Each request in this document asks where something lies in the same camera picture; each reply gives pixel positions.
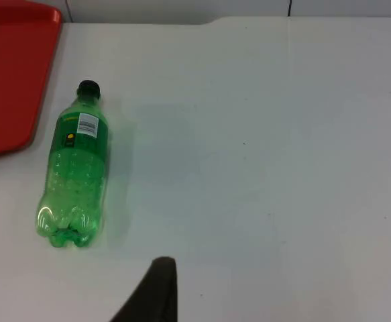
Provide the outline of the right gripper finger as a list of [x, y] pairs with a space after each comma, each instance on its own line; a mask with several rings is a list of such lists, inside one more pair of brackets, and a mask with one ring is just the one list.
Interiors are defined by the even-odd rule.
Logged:
[[112, 321], [177, 320], [177, 267], [171, 257], [152, 261], [144, 277]]

